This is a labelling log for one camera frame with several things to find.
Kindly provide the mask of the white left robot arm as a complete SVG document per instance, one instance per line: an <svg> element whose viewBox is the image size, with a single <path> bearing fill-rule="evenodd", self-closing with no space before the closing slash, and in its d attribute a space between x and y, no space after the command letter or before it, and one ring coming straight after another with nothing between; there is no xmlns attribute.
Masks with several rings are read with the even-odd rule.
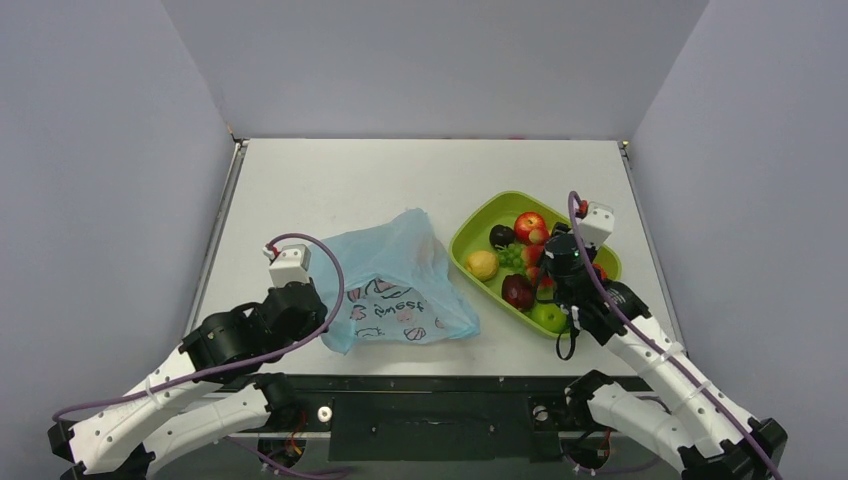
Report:
<svg viewBox="0 0 848 480"><path fill-rule="evenodd" d="M312 281L271 287L261 302L208 316L125 398L48 431L65 479L145 479L243 430L291 427L298 402L283 374L259 368L321 330L327 308Z"/></svg>

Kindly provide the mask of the blue printed plastic bag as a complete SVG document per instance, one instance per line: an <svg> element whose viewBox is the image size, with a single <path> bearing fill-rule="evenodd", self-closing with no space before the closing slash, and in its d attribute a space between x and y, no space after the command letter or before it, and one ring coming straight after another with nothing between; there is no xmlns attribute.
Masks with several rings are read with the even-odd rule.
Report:
<svg viewBox="0 0 848 480"><path fill-rule="evenodd" d="M449 279L449 259L427 213L408 210L371 228L324 239L308 268L328 308L321 340L345 354L365 342L426 345L474 337L480 319Z"/></svg>

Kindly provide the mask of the red fake strawberry bunch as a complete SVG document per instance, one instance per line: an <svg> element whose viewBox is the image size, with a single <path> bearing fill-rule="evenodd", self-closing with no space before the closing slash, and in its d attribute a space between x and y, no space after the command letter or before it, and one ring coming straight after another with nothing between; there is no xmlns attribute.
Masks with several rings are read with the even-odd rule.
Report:
<svg viewBox="0 0 848 480"><path fill-rule="evenodd" d="M540 261L544 252L544 243L548 240L549 233L543 228L535 228L528 233L527 241L521 253L524 262L525 277L532 286L542 289L553 287L553 280L541 272Z"/></svg>

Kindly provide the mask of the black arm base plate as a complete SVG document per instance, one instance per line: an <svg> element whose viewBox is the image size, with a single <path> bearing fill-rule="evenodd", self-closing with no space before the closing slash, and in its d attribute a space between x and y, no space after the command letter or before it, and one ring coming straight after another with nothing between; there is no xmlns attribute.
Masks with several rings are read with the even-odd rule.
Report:
<svg viewBox="0 0 848 480"><path fill-rule="evenodd" d="M241 439L287 466L330 462L555 461L610 430L570 413L572 376L291 375L281 419Z"/></svg>

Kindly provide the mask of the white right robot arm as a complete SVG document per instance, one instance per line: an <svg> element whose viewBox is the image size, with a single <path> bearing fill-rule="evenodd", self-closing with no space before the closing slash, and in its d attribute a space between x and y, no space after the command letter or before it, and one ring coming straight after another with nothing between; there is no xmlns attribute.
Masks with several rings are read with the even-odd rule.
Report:
<svg viewBox="0 0 848 480"><path fill-rule="evenodd" d="M564 413L578 427L630 437L683 479L778 479L788 434L733 402L670 338L625 284L602 280L578 230L554 226L539 259L571 337L588 334L624 361L662 402L657 408L592 370L565 390Z"/></svg>

